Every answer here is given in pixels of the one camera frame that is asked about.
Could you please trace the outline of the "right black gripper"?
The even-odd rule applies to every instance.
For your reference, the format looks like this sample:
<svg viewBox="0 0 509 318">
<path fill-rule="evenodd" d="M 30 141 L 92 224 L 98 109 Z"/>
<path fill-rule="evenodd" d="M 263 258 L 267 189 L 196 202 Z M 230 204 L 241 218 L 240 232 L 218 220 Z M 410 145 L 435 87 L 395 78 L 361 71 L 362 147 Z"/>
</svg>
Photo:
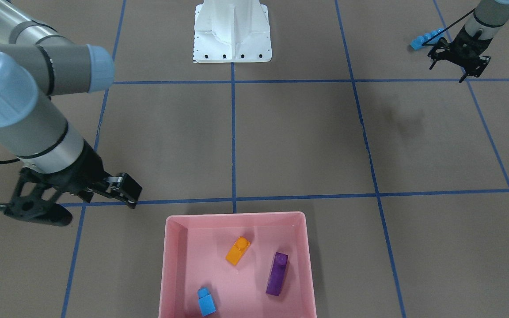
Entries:
<svg viewBox="0 0 509 318">
<path fill-rule="evenodd" d="M 84 141 L 82 152 L 69 167 L 51 174 L 38 174 L 38 179 L 55 190 L 52 199 L 65 193 L 81 199 L 92 199 L 96 193 L 135 209 L 142 187 L 128 173 L 114 177 L 114 187 L 109 187 L 107 178 L 111 177 L 103 167 L 103 161 L 95 150 Z"/>
</svg>

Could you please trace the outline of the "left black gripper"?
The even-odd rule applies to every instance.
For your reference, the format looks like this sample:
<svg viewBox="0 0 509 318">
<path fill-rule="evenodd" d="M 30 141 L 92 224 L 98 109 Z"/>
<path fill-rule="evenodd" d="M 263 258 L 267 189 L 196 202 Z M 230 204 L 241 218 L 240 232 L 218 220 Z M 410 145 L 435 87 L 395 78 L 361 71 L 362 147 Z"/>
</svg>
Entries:
<svg viewBox="0 0 509 318">
<path fill-rule="evenodd" d="M 433 44 L 428 52 L 431 60 L 429 69 L 432 70 L 439 61 L 453 62 L 453 58 L 456 57 L 459 59 L 459 66 L 464 70 L 459 83 L 469 76 L 479 78 L 491 61 L 491 56 L 482 56 L 482 53 L 490 46 L 492 40 L 475 38 L 463 26 L 453 42 L 440 38 Z"/>
</svg>

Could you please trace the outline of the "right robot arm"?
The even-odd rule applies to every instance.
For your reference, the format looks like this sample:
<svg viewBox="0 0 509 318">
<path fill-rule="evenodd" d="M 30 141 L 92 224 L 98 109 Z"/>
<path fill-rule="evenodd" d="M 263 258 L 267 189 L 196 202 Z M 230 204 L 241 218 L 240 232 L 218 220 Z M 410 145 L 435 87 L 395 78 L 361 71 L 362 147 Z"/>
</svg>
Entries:
<svg viewBox="0 0 509 318">
<path fill-rule="evenodd" d="M 52 26 L 0 0 L 0 144 L 23 168 L 9 207 L 50 207 L 63 193 L 94 194 L 134 208 L 141 186 L 110 175 L 93 147 L 51 98 L 109 89 L 115 66 L 107 49 L 77 45 Z"/>
</svg>

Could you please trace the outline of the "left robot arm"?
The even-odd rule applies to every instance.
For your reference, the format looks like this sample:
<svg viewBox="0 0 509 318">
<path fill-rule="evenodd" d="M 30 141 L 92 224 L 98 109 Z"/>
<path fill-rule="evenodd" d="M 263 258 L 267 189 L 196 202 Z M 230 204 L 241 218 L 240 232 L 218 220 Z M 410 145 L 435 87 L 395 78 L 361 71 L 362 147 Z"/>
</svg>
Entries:
<svg viewBox="0 0 509 318">
<path fill-rule="evenodd" d="M 455 64 L 463 69 L 459 83 L 468 77 L 479 78 L 489 65 L 491 57 L 483 52 L 509 21 L 509 0 L 481 0 L 455 23 L 463 19 L 466 22 L 452 41 L 439 38 L 433 43 L 430 38 L 424 43 L 424 46 L 432 47 L 427 54 L 431 60 L 430 70 L 440 61 Z"/>
</svg>

